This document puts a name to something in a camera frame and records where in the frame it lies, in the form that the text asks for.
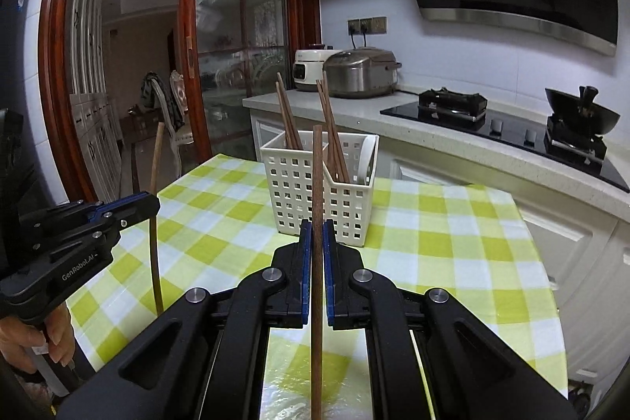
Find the gas stove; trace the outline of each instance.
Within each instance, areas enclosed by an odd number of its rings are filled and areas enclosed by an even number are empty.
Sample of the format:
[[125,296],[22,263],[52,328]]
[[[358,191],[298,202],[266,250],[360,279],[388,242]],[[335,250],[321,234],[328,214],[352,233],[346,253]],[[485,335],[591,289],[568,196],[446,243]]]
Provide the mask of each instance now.
[[481,95],[429,91],[418,102],[385,109],[380,113],[474,134],[542,155],[630,192],[626,181],[606,158],[601,137],[585,137],[571,131],[555,115],[543,125],[518,116],[487,109]]

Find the white rice cooker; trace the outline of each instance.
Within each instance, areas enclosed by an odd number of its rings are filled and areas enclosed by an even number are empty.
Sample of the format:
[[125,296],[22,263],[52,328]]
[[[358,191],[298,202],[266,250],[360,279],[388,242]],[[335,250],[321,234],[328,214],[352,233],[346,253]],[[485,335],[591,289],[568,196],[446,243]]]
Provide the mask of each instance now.
[[316,81],[322,80],[322,66],[330,56],[341,52],[332,48],[295,51],[293,80],[300,91],[317,91]]

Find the checkered tablecloth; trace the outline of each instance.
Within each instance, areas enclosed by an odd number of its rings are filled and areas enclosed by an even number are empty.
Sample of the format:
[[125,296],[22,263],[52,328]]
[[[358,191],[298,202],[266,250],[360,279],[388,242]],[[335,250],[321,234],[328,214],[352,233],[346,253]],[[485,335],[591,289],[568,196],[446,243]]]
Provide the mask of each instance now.
[[[235,287],[295,241],[276,231],[263,164],[216,156],[159,194],[165,306],[191,287]],[[68,301],[99,369],[155,319],[148,223],[122,232],[114,263]],[[420,293],[442,287],[566,395],[566,356],[547,274],[511,196],[484,187],[377,179],[360,249],[366,268]],[[261,418],[308,418],[309,327],[273,329]],[[372,416],[362,331],[324,328],[327,418]]]

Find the wall outlet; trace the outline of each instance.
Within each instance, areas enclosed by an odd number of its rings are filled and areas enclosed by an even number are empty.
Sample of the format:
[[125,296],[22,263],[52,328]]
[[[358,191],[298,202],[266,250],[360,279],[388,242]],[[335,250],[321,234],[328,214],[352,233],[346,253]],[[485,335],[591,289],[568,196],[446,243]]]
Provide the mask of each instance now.
[[359,33],[360,34],[372,34],[372,19],[361,19],[359,21]]
[[361,23],[359,19],[348,20],[348,34],[361,34]]
[[371,34],[387,34],[387,17],[374,17],[372,19]]

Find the cloth hanging on chair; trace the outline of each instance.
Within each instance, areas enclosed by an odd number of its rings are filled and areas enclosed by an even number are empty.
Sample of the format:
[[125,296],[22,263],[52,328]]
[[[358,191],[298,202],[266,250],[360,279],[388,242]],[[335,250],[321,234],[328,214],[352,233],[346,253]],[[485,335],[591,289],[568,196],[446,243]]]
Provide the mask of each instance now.
[[184,118],[172,95],[172,90],[164,86],[162,79],[160,79],[159,75],[155,72],[149,72],[144,76],[143,85],[141,86],[141,103],[147,109],[152,109],[155,106],[157,98],[153,89],[152,79],[155,79],[160,85],[160,88],[162,88],[162,93],[166,99],[166,107],[168,108],[168,116],[171,119],[175,132],[177,132],[180,127],[184,126]]

